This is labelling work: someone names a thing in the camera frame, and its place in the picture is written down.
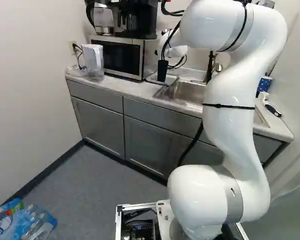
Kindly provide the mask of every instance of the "toothbrush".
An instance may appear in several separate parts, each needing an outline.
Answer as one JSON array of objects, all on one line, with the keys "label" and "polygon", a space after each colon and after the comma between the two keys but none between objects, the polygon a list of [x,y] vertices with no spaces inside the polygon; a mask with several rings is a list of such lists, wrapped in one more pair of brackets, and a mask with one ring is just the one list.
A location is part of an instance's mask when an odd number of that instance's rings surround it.
[{"label": "toothbrush", "polygon": [[270,94],[267,93],[266,91],[260,92],[262,95],[262,104],[268,109],[273,115],[275,115],[278,118],[282,117],[282,113],[277,111],[272,105],[269,103],[269,96]]}]

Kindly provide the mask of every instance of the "microwave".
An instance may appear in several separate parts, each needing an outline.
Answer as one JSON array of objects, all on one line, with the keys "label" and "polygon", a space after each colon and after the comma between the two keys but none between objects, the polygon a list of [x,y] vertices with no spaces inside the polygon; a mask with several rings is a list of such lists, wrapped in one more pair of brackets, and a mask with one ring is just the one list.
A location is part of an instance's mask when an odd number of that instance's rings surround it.
[{"label": "microwave", "polygon": [[103,46],[105,73],[142,81],[158,69],[156,39],[93,35],[89,41]]}]

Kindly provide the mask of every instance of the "coffee maker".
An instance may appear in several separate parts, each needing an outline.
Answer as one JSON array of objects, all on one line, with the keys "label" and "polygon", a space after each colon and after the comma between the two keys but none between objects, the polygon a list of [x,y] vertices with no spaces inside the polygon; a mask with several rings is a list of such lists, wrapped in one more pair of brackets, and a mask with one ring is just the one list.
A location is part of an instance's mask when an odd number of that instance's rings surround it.
[{"label": "coffee maker", "polygon": [[158,0],[85,0],[98,35],[156,39]]}]

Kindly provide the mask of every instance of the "drawer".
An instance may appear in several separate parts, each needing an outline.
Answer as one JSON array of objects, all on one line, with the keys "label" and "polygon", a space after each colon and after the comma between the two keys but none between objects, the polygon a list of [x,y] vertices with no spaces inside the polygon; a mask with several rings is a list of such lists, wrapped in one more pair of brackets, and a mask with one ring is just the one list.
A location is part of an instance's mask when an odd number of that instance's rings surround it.
[{"label": "drawer", "polygon": [[[126,116],[190,138],[195,137],[201,122],[200,118],[127,97],[123,98],[123,108]],[[212,144],[204,131],[199,140]]]},{"label": "drawer", "polygon": [[125,116],[125,159],[168,179],[191,139]]},{"label": "drawer", "polygon": [[122,114],[123,97],[82,83],[67,80],[70,95]]}]

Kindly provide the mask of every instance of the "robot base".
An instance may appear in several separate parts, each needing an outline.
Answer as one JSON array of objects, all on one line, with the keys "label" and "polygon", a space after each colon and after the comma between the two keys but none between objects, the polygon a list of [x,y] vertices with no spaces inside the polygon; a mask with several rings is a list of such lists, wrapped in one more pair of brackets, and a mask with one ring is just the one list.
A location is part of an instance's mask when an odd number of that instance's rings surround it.
[{"label": "robot base", "polygon": [[156,203],[156,213],[161,240],[213,240],[222,233],[222,226],[215,225],[203,226],[200,236],[193,235],[190,230],[186,234],[172,212],[170,200],[158,201]]}]

